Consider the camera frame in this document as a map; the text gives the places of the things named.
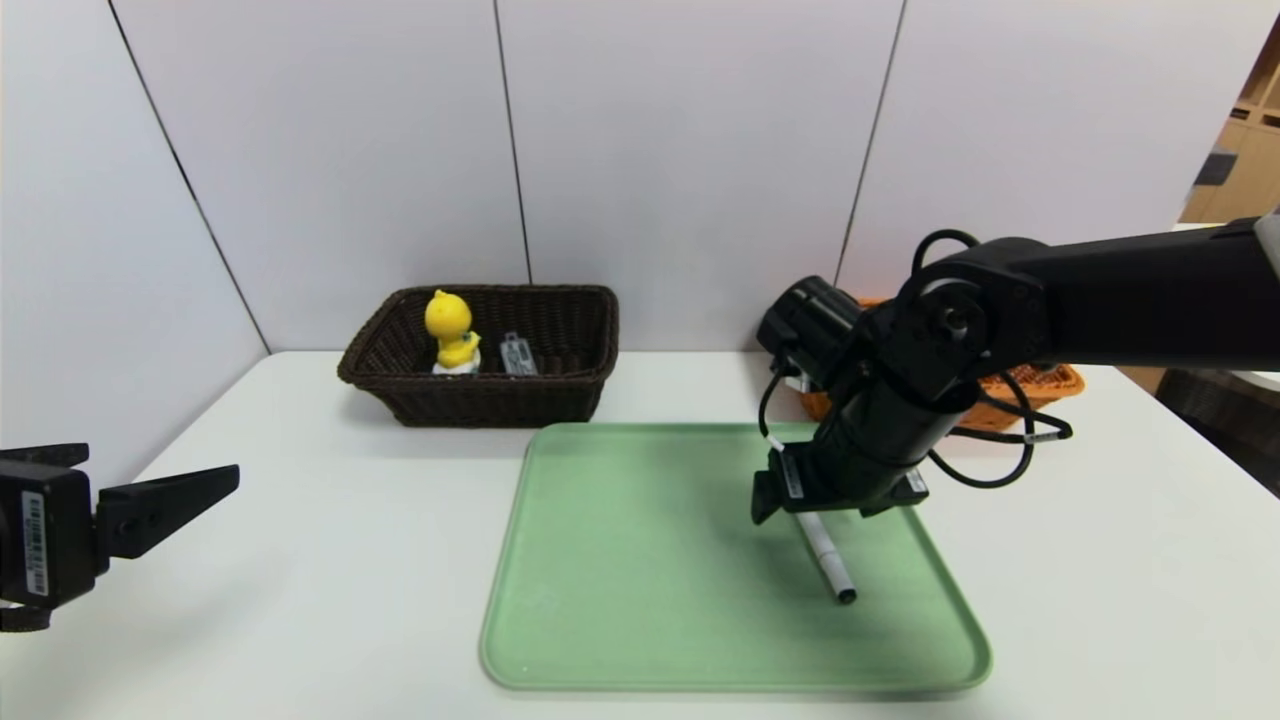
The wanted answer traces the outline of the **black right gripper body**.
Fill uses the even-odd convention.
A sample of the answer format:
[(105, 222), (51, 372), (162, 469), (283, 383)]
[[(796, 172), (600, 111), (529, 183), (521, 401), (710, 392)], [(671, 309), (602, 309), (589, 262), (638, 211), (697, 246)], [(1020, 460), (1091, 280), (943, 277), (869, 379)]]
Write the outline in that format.
[(922, 502), (909, 480), (929, 452), (929, 404), (896, 386), (829, 392), (828, 410), (809, 441), (773, 448), (786, 512), (826, 512)]

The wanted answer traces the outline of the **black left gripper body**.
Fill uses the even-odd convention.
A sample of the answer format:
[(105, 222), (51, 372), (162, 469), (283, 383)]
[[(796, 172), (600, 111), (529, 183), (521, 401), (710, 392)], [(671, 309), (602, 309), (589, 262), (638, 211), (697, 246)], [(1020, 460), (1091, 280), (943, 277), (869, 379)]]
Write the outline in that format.
[(54, 610), (95, 588), (90, 501), (78, 469), (1, 461), (4, 601)]

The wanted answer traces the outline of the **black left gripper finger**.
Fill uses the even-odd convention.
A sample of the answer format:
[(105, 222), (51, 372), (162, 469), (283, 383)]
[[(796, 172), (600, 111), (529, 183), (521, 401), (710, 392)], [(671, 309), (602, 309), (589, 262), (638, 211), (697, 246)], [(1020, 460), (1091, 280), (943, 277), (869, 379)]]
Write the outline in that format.
[(52, 468), (77, 468), (90, 459), (87, 443), (45, 445), (24, 448), (3, 448), (3, 461), (28, 462)]
[(241, 466), (233, 464), (101, 489), (93, 516), (97, 574), (114, 559), (145, 556), (239, 486)]

